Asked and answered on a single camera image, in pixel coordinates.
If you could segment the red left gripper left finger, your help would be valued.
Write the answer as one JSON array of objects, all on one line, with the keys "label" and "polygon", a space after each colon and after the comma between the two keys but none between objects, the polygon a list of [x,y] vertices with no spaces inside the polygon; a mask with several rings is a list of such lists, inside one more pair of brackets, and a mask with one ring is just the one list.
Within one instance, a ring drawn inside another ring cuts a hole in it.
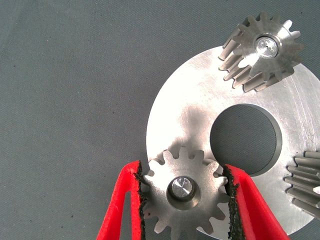
[{"label": "red left gripper left finger", "polygon": [[147,198],[142,193],[142,180],[141,161],[130,162],[122,168],[97,234],[98,240],[118,240],[120,238],[125,197],[128,192],[130,193],[131,238],[133,240],[146,238],[143,207],[147,203]]}]

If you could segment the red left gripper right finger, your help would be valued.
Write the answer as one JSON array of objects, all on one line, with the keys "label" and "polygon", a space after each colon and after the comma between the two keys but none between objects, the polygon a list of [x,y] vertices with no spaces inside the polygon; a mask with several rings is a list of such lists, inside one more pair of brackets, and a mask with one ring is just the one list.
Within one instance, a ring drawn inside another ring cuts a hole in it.
[{"label": "red left gripper right finger", "polygon": [[228,183],[225,190],[230,196],[230,240],[288,240],[252,178],[242,169],[226,164],[223,175]]}]

